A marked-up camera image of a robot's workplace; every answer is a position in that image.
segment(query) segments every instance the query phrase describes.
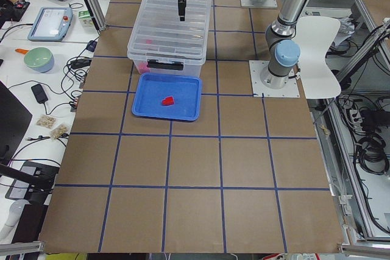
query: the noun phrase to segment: black monitor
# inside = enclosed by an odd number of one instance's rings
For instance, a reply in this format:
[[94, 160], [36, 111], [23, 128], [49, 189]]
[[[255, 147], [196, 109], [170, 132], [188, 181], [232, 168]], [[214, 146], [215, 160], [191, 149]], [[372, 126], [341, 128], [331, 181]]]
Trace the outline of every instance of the black monitor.
[[8, 167], [26, 134], [31, 119], [31, 113], [0, 82], [0, 176], [14, 179], [5, 197], [44, 203], [59, 169], [33, 161], [24, 162], [21, 170]]
[[31, 119], [29, 110], [0, 82], [0, 163], [9, 163]]

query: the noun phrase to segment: table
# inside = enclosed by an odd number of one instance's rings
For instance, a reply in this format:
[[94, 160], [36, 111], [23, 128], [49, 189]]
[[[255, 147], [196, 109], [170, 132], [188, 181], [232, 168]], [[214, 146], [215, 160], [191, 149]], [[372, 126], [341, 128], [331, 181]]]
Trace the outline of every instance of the table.
[[[33, 22], [37, 16], [38, 11], [42, 6], [54, 6], [61, 7], [63, 5], [68, 5], [70, 2], [58, 2], [55, 0], [28, 0], [31, 2], [30, 7], [27, 9], [25, 15], [22, 18], [21, 23]], [[109, 0], [99, 0], [99, 3], [102, 6], [104, 13], [107, 11]], [[10, 26], [11, 23], [8, 22], [4, 24], [3, 28]], [[10, 87], [18, 83], [22, 83], [28, 80], [36, 80], [38, 82], [47, 83], [50, 85], [53, 90], [60, 92], [60, 81], [64, 76], [62, 72], [63, 66], [66, 64], [66, 61], [71, 58], [78, 56], [80, 52], [85, 48], [85, 44], [92, 39], [95, 39], [98, 34], [94, 27], [83, 28], [77, 17], [73, 21], [73, 25], [69, 30], [67, 36], [62, 42], [31, 42], [27, 40], [27, 34], [29, 33], [30, 27], [23, 27], [20, 29], [15, 29], [11, 31], [0, 44], [0, 56], [4, 59], [2, 66], [0, 67], [0, 80], [6, 86]], [[40, 74], [26, 67], [23, 62], [23, 55], [16, 53], [15, 49], [21, 47], [23, 49], [32, 49], [34, 47], [47, 47], [52, 51], [55, 58], [55, 65], [50, 71]], [[93, 54], [86, 51], [83, 54], [87, 57], [92, 57]], [[32, 95], [30, 87], [34, 85], [35, 82], [30, 82], [25, 85], [20, 85], [13, 87], [11, 92], [22, 102], [22, 104], [33, 114], [32, 122], [25, 134], [25, 138], [33, 137], [36, 138], [39, 135], [48, 135], [48, 129], [44, 127], [36, 126], [35, 123], [40, 117], [41, 114], [44, 114], [44, 108], [42, 105], [36, 103], [34, 96]], [[71, 82], [68, 79], [64, 81], [64, 87], [68, 88], [71, 86]], [[50, 111], [54, 106], [63, 103], [69, 102], [69, 98], [63, 95], [55, 95], [48, 90], [46, 86], [43, 86], [46, 94], [48, 95], [48, 110]], [[71, 87], [69, 93], [72, 90], [79, 90], [79, 83], [76, 82], [74, 86]], [[66, 124], [69, 128], [73, 124], [74, 113], [70, 112], [69, 106], [61, 106], [53, 112], [54, 117], [57, 118], [57, 123], [55, 127], [60, 123]], [[24, 147], [27, 143], [26, 140], [23, 140], [18, 147], [18, 149]], [[23, 150], [18, 158], [50, 158], [57, 162], [61, 162], [65, 148], [57, 141], [46, 140], [39, 142], [39, 147], [28, 147]], [[22, 165], [22, 162], [14, 162], [12, 166], [15, 169], [19, 169]], [[10, 184], [12, 179], [1, 177], [0, 183]], [[0, 186], [0, 226], [2, 226], [8, 217], [9, 206], [13, 203], [12, 200], [7, 200], [4, 198], [4, 194], [7, 192], [8, 187]], [[12, 240], [13, 233], [11, 233], [3, 243], [9, 243]]]
[[[83, 7], [81, 9], [73, 9], [74, 15], [73, 20], [71, 23], [71, 26], [69, 28], [68, 33], [66, 34], [65, 38], [62, 42], [67, 43], [87, 43], [90, 40], [95, 39], [98, 37], [98, 33], [96, 32], [96, 29], [91, 27], [83, 27], [81, 25], [81, 22], [77, 19], [77, 14], [79, 10], [87, 10], [87, 7], [85, 6], [84, 0], [64, 0], [64, 1], [58, 1], [58, 0], [27, 0], [30, 2], [29, 8], [26, 10], [25, 14], [23, 15], [22, 20], [19, 23], [33, 23], [38, 15], [39, 10], [41, 7], [68, 7], [70, 4], [79, 2], [83, 4]], [[103, 11], [103, 14], [107, 13], [108, 10], [108, 4], [110, 0], [99, 0], [99, 4], [101, 6], [101, 9]], [[10, 22], [7, 22], [4, 24], [4, 28], [11, 26]], [[27, 36], [30, 32], [31, 27], [21, 27], [18, 29], [15, 29], [9, 34], [7, 34], [6, 38], [13, 38], [13, 39], [20, 39], [20, 40], [26, 40]]]
[[201, 113], [143, 119], [127, 42], [141, 0], [111, 0], [40, 240], [48, 253], [334, 253], [341, 228], [310, 112], [254, 98], [277, 12], [213, 0]]

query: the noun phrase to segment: white box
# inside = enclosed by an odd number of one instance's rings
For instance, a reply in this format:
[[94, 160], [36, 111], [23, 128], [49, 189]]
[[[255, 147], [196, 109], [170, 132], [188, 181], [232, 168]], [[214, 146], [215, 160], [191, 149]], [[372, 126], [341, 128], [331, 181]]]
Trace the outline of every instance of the white box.
[[185, 21], [177, 0], [142, 0], [127, 56], [139, 73], [199, 77], [206, 61], [211, 0], [187, 0]]

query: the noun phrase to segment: metal bracket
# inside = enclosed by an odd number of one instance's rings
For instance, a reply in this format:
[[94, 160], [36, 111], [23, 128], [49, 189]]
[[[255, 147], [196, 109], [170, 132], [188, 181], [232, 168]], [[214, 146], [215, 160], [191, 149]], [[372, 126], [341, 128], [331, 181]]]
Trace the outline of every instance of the metal bracket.
[[259, 9], [277, 9], [276, 0], [265, 0], [261, 2], [253, 2], [252, 0], [241, 0], [242, 7], [253, 7]]
[[338, 199], [344, 215], [351, 216], [352, 208], [349, 205], [349, 200], [352, 199], [352, 195], [340, 195]]
[[44, 242], [0, 245], [0, 256], [43, 252]]
[[264, 85], [260, 79], [260, 73], [264, 67], [268, 66], [269, 61], [249, 61], [250, 78], [252, 79], [252, 90], [254, 97], [300, 97], [296, 79], [289, 79], [287, 84], [279, 89], [274, 90]]

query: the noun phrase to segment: red block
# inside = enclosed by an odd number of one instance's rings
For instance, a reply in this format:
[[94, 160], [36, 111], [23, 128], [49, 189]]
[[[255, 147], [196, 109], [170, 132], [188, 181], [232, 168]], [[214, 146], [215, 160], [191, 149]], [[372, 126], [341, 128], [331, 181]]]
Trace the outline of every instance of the red block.
[[166, 97], [162, 101], [163, 106], [170, 106], [170, 105], [173, 105], [174, 103], [175, 103], [175, 100], [173, 99], [172, 96]]

